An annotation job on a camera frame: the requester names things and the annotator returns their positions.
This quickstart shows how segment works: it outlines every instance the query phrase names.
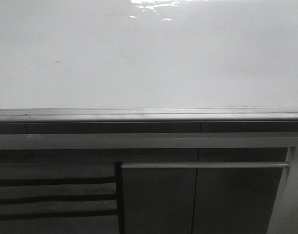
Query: black stripe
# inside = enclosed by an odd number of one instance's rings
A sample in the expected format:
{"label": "black stripe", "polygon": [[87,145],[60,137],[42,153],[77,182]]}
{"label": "black stripe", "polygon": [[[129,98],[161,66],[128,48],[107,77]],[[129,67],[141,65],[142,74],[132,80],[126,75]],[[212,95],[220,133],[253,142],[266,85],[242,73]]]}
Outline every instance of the black stripe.
{"label": "black stripe", "polygon": [[0,179],[0,187],[38,186],[62,184],[106,184],[115,183],[115,177],[103,178],[63,178],[63,179]]}
{"label": "black stripe", "polygon": [[0,199],[0,205],[6,204],[24,204],[42,201],[102,201],[116,200],[116,194],[102,195],[49,195],[49,196],[32,196],[21,198]]}
{"label": "black stripe", "polygon": [[0,215],[0,220],[16,220],[16,219],[37,219],[37,218],[62,218],[62,217],[90,217],[90,216],[106,216],[116,215],[117,210],[106,211],[85,211],[85,212],[59,212],[59,213],[40,213],[40,214],[11,214]]}
{"label": "black stripe", "polygon": [[124,200],[123,200],[123,176],[122,176],[122,163],[115,163],[115,178],[116,178],[116,204],[118,208],[119,219],[119,232],[125,234],[125,213],[124,213]]}

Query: whiteboard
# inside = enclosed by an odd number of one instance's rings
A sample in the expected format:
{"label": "whiteboard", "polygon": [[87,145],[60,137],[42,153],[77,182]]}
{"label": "whiteboard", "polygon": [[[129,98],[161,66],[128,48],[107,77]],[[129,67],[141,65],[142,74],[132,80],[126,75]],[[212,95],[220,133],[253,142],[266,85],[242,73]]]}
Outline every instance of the whiteboard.
{"label": "whiteboard", "polygon": [[298,0],[0,0],[0,109],[298,108]]}

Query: white glossy surface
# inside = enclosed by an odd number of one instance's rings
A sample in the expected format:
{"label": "white glossy surface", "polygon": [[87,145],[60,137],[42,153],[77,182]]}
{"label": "white glossy surface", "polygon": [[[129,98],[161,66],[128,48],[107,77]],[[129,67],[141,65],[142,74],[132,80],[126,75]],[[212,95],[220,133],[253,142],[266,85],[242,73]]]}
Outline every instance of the white glossy surface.
{"label": "white glossy surface", "polygon": [[298,107],[298,0],[0,0],[0,108]]}

